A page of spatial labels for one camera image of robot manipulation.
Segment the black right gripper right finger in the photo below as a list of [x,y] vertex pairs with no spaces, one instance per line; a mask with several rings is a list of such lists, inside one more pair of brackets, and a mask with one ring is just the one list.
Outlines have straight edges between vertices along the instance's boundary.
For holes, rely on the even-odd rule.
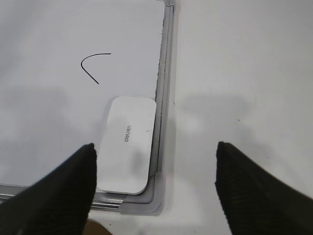
[[311,235],[313,200],[219,142],[215,187],[234,235]]

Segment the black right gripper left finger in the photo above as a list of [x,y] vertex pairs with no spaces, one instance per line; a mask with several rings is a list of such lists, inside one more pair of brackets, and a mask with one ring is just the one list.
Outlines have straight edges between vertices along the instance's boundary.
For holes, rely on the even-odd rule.
[[83,145],[59,167],[0,205],[2,235],[81,235],[97,182],[97,154]]

